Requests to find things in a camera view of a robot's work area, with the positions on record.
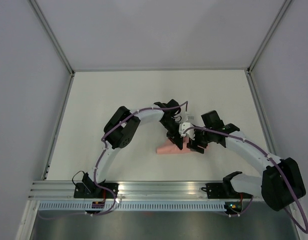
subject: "black mounting plate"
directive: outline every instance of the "black mounting plate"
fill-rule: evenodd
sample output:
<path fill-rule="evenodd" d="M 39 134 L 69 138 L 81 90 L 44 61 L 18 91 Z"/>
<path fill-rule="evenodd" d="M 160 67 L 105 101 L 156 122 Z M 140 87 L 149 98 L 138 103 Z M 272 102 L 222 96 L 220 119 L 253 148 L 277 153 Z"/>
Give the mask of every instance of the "black mounting plate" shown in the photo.
<path fill-rule="evenodd" d="M 117 197 L 118 193 L 118 183 L 115 182 L 102 182 L 100 183 L 101 186 L 106 187 L 112 190 L 115 193 L 115 197 Z M 82 182 L 76 183 L 74 198 L 75 199 L 102 199 L 104 198 L 104 191 L 101 189 L 98 193 L 91 194 L 85 185 Z M 106 192 L 106 199 L 113 199 L 114 196 L 110 194 L 110 192 Z"/>
<path fill-rule="evenodd" d="M 206 183 L 206 190 L 203 190 L 207 193 L 208 199 L 240 199 L 240 194 L 233 193 L 233 195 L 227 195 L 224 185 L 222 182 L 211 182 Z M 244 199 L 250 199 L 252 195 L 243 193 Z"/>

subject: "pink cloth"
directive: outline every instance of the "pink cloth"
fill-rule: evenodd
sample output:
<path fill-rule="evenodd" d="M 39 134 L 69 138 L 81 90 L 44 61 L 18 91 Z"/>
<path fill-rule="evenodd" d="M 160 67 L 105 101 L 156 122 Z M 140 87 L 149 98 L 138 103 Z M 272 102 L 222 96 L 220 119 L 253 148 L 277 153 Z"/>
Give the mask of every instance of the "pink cloth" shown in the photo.
<path fill-rule="evenodd" d="M 188 137 L 184 137 L 183 139 L 183 150 L 180 150 L 175 144 L 173 144 L 169 139 L 162 145 L 159 146 L 156 151 L 157 154 L 187 154 L 190 153 L 191 150 L 187 148 Z"/>

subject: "vent grille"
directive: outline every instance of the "vent grille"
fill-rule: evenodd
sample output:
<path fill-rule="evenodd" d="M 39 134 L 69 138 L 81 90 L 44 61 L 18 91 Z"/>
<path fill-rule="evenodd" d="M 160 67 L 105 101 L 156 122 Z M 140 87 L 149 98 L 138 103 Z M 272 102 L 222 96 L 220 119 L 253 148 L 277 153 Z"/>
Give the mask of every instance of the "vent grille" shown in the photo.
<path fill-rule="evenodd" d="M 112 201 L 107 201 L 104 208 L 92 207 L 92 201 L 41 201 L 39 210 L 84 210 L 97 211 L 109 209 Z M 223 201 L 123 201 L 115 204 L 116 211 L 165 211 L 165 212 L 220 212 L 225 211 Z"/>

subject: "white wall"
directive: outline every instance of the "white wall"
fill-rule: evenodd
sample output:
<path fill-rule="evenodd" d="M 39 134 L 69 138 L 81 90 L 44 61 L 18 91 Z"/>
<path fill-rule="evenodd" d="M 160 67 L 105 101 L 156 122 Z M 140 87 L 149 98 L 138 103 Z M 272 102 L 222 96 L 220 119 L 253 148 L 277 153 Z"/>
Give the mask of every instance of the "white wall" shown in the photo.
<path fill-rule="evenodd" d="M 37 0 L 76 70 L 246 68 L 283 0 Z"/>
<path fill-rule="evenodd" d="M 293 2 L 254 77 L 278 153 L 298 162 L 308 211 L 308 0 Z"/>
<path fill-rule="evenodd" d="M 26 0 L 0 0 L 0 240 L 43 170 L 69 74 Z"/>

